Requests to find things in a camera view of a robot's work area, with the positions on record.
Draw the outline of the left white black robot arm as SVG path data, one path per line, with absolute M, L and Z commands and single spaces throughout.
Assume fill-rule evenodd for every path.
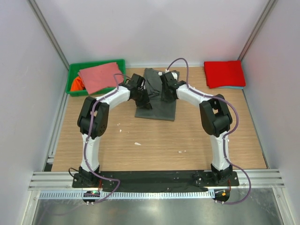
M 133 100 L 138 108 L 151 109 L 144 77 L 133 74 L 119 83 L 112 91 L 99 96 L 85 98 L 77 125 L 82 134 L 82 162 L 73 176 L 74 188 L 96 187 L 101 181 L 98 159 L 102 135 L 108 125 L 109 112 L 119 104 Z

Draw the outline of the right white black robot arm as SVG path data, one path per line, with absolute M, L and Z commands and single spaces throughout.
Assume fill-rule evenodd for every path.
M 221 186 L 228 181 L 233 172 L 229 163 L 228 136 L 232 116 L 222 95 L 208 95 L 189 85 L 177 81 L 172 72 L 160 76 L 163 97 L 167 101 L 177 99 L 189 102 L 200 109 L 203 130 L 210 136 L 213 160 L 211 163 L 211 180 Z

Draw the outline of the grey t shirt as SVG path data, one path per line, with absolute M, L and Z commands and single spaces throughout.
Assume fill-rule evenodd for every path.
M 160 76 L 163 71 L 146 68 L 144 70 L 145 86 L 150 99 L 152 109 L 137 108 L 135 117 L 153 120 L 174 121 L 176 113 L 176 101 L 167 102 L 163 100 L 162 81 Z

